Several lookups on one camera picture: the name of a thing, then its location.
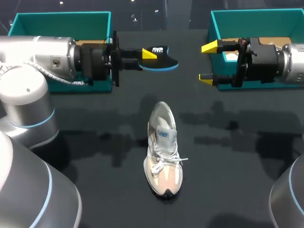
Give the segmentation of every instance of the sneaker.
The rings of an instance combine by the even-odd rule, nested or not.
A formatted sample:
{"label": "sneaker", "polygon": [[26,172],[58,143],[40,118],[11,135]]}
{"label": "sneaker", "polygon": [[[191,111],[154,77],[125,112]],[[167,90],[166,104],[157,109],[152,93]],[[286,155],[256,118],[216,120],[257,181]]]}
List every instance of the sneaker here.
{"label": "sneaker", "polygon": [[148,122],[148,153],[143,162],[146,178],[159,196],[170,197],[181,188],[182,160],[177,150],[176,124],[165,102],[156,104]]}

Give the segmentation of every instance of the shoelace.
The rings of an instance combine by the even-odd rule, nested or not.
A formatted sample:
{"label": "shoelace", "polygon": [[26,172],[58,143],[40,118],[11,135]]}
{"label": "shoelace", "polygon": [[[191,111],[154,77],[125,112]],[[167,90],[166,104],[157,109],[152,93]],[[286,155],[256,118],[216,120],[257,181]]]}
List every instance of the shoelace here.
{"label": "shoelace", "polygon": [[169,150],[168,151],[170,153],[170,155],[168,155],[168,156],[164,156],[162,154],[163,148],[159,148],[156,143],[153,144],[153,150],[159,156],[157,158],[158,163],[151,167],[151,173],[153,175],[158,174],[163,169],[164,165],[170,165],[174,162],[181,162],[181,161],[184,161],[184,160],[188,160],[188,158],[181,159],[181,158],[179,158],[179,156],[176,155],[176,153],[177,153],[177,143],[175,143],[175,150]]}

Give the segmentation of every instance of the beige suede panel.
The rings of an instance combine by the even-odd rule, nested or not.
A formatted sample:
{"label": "beige suede panel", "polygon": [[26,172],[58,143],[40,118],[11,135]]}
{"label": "beige suede panel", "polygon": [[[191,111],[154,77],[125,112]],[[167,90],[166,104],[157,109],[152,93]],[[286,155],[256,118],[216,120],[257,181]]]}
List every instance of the beige suede panel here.
{"label": "beige suede panel", "polygon": [[155,165],[153,158],[147,157],[147,175],[152,185],[153,189],[159,194],[163,195],[167,189],[169,189],[173,194],[176,194],[180,188],[180,181],[175,184],[175,165],[165,165],[169,166],[168,179],[165,176],[165,170],[162,169],[157,175],[151,173],[151,167]]}

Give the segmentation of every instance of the black table surface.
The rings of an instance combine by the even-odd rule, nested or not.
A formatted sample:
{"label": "black table surface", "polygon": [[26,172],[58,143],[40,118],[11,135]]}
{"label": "black table surface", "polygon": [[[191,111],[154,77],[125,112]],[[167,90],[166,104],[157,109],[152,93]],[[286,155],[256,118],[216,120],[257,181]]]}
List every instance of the black table surface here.
{"label": "black table surface", "polygon": [[[81,228],[272,227],[272,185],[304,148],[304,91],[220,92],[200,83],[198,73],[211,72],[200,54],[206,34],[119,32],[122,48],[169,45],[180,66],[123,71],[111,94],[52,96],[60,147],[69,155],[61,171],[82,197]],[[152,194],[143,171],[147,122],[158,101],[171,107],[180,156],[189,159],[181,192],[169,201]]]}

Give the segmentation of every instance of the silver cylinder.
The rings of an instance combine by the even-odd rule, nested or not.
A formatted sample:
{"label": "silver cylinder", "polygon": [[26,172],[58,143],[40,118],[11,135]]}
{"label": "silver cylinder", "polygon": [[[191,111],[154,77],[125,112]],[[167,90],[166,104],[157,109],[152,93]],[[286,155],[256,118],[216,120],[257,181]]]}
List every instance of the silver cylinder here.
{"label": "silver cylinder", "polygon": [[269,197],[269,211],[276,228],[304,227],[304,156],[276,181]]}
{"label": "silver cylinder", "polygon": [[75,41],[62,37],[0,36],[0,61],[12,65],[29,61],[48,72],[72,81]]}
{"label": "silver cylinder", "polygon": [[0,227],[77,228],[82,203],[62,173],[0,132]]}
{"label": "silver cylinder", "polygon": [[282,47],[284,71],[280,78],[283,83],[304,83],[304,44],[286,44]]}
{"label": "silver cylinder", "polygon": [[0,77],[0,100],[7,113],[0,131],[27,148],[51,142],[59,131],[47,86],[44,76],[29,66]]}

